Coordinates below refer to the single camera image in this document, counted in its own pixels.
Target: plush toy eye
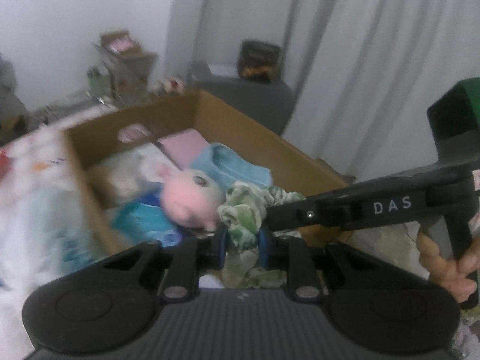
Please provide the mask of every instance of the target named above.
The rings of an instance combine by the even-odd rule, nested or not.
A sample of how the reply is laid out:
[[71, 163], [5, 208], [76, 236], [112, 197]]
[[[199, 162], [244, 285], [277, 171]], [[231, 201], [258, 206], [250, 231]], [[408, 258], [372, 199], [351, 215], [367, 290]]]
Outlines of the plush toy eye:
[[200, 176], [194, 176], [193, 181], [196, 185], [199, 185], [200, 187], [206, 187], [208, 184], [208, 181]]

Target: ribbed gray surface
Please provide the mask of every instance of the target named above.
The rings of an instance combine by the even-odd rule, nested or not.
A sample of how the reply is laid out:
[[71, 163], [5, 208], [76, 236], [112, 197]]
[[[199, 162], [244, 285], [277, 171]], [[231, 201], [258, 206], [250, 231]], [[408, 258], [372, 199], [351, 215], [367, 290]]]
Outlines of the ribbed gray surface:
[[[319, 307], [289, 300], [281, 290], [203, 290], [167, 306], [152, 329], [123, 349], [90, 360], [452, 360], [446, 352], [398, 357], [349, 342]], [[46, 351], [32, 360], [81, 359]]]

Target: fingernail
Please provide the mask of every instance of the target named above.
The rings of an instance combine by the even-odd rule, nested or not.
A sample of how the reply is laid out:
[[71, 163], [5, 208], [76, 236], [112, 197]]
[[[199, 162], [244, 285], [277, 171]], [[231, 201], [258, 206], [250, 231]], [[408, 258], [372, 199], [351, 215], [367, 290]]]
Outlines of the fingernail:
[[472, 271], [477, 266], [478, 256], [473, 253], [469, 253], [462, 258], [462, 267], [467, 271]]

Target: curtain fold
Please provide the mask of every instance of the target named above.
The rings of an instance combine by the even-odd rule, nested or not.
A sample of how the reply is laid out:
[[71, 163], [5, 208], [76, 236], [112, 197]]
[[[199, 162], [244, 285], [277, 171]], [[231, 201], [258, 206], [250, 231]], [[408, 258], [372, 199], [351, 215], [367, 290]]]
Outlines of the curtain fold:
[[[321, 17], [303, 0], [286, 59], [298, 103], [284, 138], [359, 179], [435, 161], [425, 112], [455, 82], [480, 75], [480, 0], [317, 3], [328, 21], [310, 25], [302, 48], [308, 16]], [[294, 57], [302, 53], [303, 67]]]

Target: light blue cloth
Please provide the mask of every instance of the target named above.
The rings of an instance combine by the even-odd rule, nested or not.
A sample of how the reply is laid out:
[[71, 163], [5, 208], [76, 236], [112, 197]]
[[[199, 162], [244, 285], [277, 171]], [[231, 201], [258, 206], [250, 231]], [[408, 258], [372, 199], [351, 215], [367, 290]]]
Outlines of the light blue cloth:
[[237, 180], [258, 185], [261, 188], [272, 185], [270, 169], [245, 161], [221, 143], [212, 143], [206, 147], [192, 161], [190, 167], [207, 173], [223, 193]]

